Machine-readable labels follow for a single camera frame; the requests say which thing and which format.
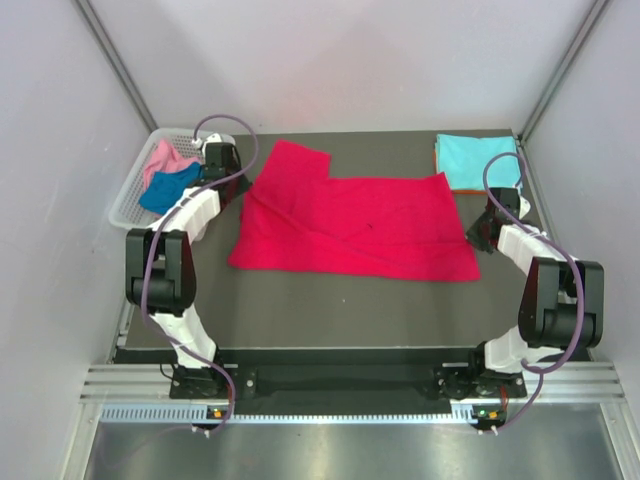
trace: metal floor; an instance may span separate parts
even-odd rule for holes
[[[166,426],[99,428],[116,463]],[[622,479],[598,405],[536,406],[498,437],[454,425],[229,425],[210,440],[173,431],[115,470],[97,450],[85,480]]]
[[[334,177],[423,177],[434,173],[438,132],[261,135],[259,173],[277,139],[332,155]],[[447,132],[511,135],[509,130]],[[238,137],[246,162],[251,142]],[[532,200],[530,192],[525,195]],[[484,195],[456,195],[465,227],[482,213]],[[482,280],[426,283],[332,274],[237,270],[227,265],[239,231],[241,199],[193,245],[196,306],[207,333],[229,347],[471,346],[515,325],[525,276],[502,255],[478,255]],[[535,209],[527,217],[539,223]],[[167,348],[135,311],[128,348]]]

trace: wall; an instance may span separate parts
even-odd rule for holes
[[[146,132],[68,0],[0,6],[0,465],[51,479],[121,303],[106,212]]]
[[[612,2],[528,146],[561,242],[603,263],[600,350],[640,422],[640,3]]]
[[[93,3],[160,125],[284,133],[520,130],[591,1]]]

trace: laundry basket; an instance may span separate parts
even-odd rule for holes
[[[201,138],[210,134],[211,132],[200,132]],[[202,159],[202,153],[191,144],[192,137],[193,130],[186,128],[159,128],[149,136],[109,212],[109,222],[114,227],[126,230],[145,228],[159,218],[158,215],[145,210],[138,203],[143,193],[142,173],[144,167],[158,142],[162,139],[171,143],[183,157]]]

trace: garment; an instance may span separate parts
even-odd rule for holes
[[[447,176],[452,190],[484,191],[482,174],[489,160],[504,152],[516,153],[513,137],[474,138],[439,134],[436,139],[436,171]],[[501,158],[489,169],[490,187],[514,187],[520,180],[515,157]]]
[[[480,272],[444,175],[329,178],[330,157],[279,141],[245,195],[229,264],[406,280]]]
[[[149,188],[140,196],[138,203],[145,210],[164,215],[180,200],[184,189],[200,178],[198,162],[175,173],[156,172]]]
[[[198,157],[184,158],[173,145],[164,139],[160,140],[142,173],[144,189],[149,188],[156,172],[179,172],[189,167],[193,162],[200,162],[200,159]]]

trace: pink cloth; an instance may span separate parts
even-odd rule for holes
[[[330,156],[279,141],[245,195],[229,264],[406,280],[480,278],[444,174],[330,178]]]
[[[198,157],[184,158],[166,140],[160,140],[158,146],[151,154],[151,158],[144,167],[142,173],[142,184],[146,190],[151,185],[153,175],[156,172],[175,173],[184,170],[193,162],[202,163]]]

